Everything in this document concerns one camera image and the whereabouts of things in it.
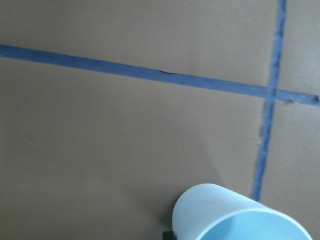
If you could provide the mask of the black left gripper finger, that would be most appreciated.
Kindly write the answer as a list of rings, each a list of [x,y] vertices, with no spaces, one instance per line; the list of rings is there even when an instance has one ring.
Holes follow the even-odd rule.
[[[173,231],[163,231],[162,240],[175,240],[175,234]]]

